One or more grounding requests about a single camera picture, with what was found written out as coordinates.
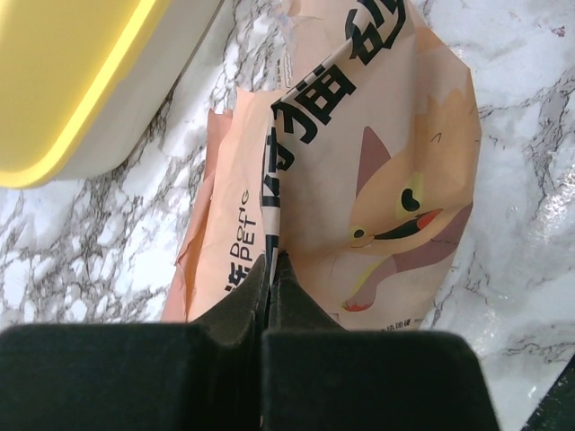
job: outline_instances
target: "marble surface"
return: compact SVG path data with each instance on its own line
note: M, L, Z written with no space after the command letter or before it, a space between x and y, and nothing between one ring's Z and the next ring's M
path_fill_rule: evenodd
M575 353L575 6L416 0L473 70L475 207L424 328L463 335L503 431ZM282 40L266 0L226 0L134 153L99 178L0 190L0 329L155 321L203 172L209 107L270 88Z

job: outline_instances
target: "red tongue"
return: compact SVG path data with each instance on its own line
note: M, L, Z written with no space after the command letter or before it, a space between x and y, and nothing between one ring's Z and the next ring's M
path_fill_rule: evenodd
M430 224L433 221L433 219L439 215L440 212L441 212L440 209L434 209L433 211L429 211L426 215L424 215L417 221L417 227L420 230L423 229L425 226Z

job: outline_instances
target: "cartoon fox face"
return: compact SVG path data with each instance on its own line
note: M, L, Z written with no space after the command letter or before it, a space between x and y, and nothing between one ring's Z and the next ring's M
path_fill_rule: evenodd
M441 105L429 97L427 112L414 117L408 145L394 157L365 128L349 223L353 251L393 255L415 249L471 204L481 129L467 81L465 92L454 89Z

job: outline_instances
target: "yellow plastic bin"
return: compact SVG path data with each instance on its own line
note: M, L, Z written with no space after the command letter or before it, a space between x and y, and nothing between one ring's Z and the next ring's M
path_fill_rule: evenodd
M0 0L0 187L122 163L220 0Z

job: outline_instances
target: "cartoon paw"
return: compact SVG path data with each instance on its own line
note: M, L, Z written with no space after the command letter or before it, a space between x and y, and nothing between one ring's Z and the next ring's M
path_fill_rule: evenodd
M364 312L369 307L371 307L374 303L367 303L367 304L359 304L353 299L347 300L345 303L341 305L344 310L348 312Z

